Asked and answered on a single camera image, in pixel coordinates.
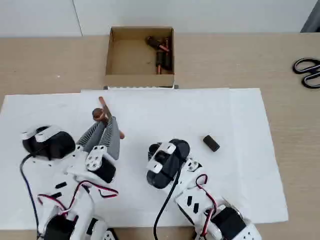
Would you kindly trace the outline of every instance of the white bracket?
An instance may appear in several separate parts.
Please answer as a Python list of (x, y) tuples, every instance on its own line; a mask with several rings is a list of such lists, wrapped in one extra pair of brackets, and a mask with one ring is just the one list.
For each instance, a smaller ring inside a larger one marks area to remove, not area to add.
[(152, 172), (154, 172), (155, 174), (160, 173), (161, 169), (163, 168), (163, 165), (155, 160), (155, 156), (157, 155), (158, 152), (165, 152), (166, 154), (173, 154), (174, 151), (176, 150), (176, 145), (174, 145), (173, 143), (170, 142), (163, 142), (159, 148), (155, 151), (155, 153), (153, 154), (152, 158), (150, 159), (150, 161), (148, 162), (146, 168)]

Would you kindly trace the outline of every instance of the cardboard box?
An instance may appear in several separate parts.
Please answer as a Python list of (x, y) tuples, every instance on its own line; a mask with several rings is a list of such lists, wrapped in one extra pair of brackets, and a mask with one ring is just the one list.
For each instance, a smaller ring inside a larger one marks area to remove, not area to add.
[[(172, 71), (156, 74), (157, 51), (146, 38), (171, 39)], [(172, 87), (174, 85), (174, 30), (172, 27), (112, 27), (106, 61), (108, 87)]]

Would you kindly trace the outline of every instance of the light wood table surface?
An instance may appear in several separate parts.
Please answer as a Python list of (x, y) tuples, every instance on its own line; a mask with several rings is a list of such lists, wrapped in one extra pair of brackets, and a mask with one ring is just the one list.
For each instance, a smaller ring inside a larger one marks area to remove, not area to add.
[[(0, 102), (6, 94), (101, 89), (108, 40), (0, 38)], [(289, 211), (288, 222), (258, 225), (266, 240), (320, 236), (320, 92), (304, 88), (302, 76), (291, 70), (306, 56), (320, 58), (319, 33), (175, 35), (180, 88), (261, 88)], [(152, 228), (116, 233), (121, 240), (153, 239)], [(161, 240), (188, 240), (191, 234), (190, 227), (158, 230)], [(0, 239), (34, 240), (35, 233), (2, 230)]]

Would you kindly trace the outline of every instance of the scissors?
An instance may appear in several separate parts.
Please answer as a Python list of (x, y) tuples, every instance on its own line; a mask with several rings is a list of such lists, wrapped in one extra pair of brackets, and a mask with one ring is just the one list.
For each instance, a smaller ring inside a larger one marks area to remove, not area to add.
[[(312, 63), (312, 66), (308, 66), (303, 69), (298, 69), (298, 65), (301, 63)], [(320, 60), (313, 58), (313, 57), (304, 57), (296, 61), (293, 66), (292, 70), (296, 74), (306, 74), (310, 73), (309, 75), (305, 76), (301, 83), (303, 86), (305, 86), (308, 89), (320, 89), (320, 84), (310, 84), (308, 83), (309, 80), (315, 79), (317, 77), (320, 77)]]

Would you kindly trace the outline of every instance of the black cable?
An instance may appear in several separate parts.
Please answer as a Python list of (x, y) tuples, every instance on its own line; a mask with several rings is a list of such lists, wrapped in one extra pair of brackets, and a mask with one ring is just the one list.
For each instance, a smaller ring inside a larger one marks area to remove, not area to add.
[(161, 207), (161, 209), (160, 209), (160, 211), (159, 211), (159, 213), (158, 213), (158, 216), (156, 216), (156, 219), (155, 219), (155, 222), (154, 222), (154, 225), (153, 225), (153, 236), (154, 236), (154, 239), (155, 239), (155, 240), (158, 240), (158, 236), (157, 236), (157, 225), (158, 225), (159, 219), (160, 219), (162, 213), (164, 212), (164, 210), (165, 210), (165, 208), (166, 208), (166, 206), (167, 206), (167, 204), (168, 204), (168, 202), (169, 202), (169, 200), (170, 200), (170, 198), (171, 198), (171, 195), (173, 194), (173, 192), (174, 192), (174, 190), (175, 190), (175, 188), (176, 188), (176, 186), (177, 186), (177, 184), (178, 184), (178, 182), (179, 182), (179, 177), (180, 177), (181, 170), (182, 170), (182, 164), (179, 164), (179, 165), (180, 165), (180, 167), (179, 167), (179, 170), (178, 170), (178, 172), (177, 172), (177, 174), (176, 174), (176, 178), (175, 178), (175, 180), (174, 180), (174, 183), (173, 183), (173, 185), (172, 185), (172, 188), (171, 188), (168, 196), (166, 197), (166, 199), (165, 199), (165, 201), (164, 201), (164, 203), (163, 203), (163, 205), (162, 205), (162, 207)]
[(36, 152), (30, 153), (27, 156), (24, 157), (24, 159), (21, 161), (20, 163), (20, 173), (23, 177), (23, 180), (25, 182), (25, 185), (28, 189), (28, 193), (29, 193), (29, 198), (31, 200), (32, 203), (32, 208), (33, 208), (33, 213), (34, 213), (34, 218), (35, 218), (35, 223), (36, 223), (36, 239), (39, 239), (41, 237), (39, 231), (38, 231), (38, 226), (39, 226), (39, 219), (38, 219), (38, 213), (37, 213), (37, 209), (36, 209), (36, 204), (35, 204), (35, 200), (32, 196), (32, 192), (31, 192), (31, 188), (29, 185), (29, 182), (26, 178), (26, 175), (24, 173), (24, 164), (26, 163), (26, 161), (31, 158), (34, 157), (37, 153), (39, 153), (40, 151), (42, 151), (46, 146), (42, 147), (41, 149), (37, 150)]

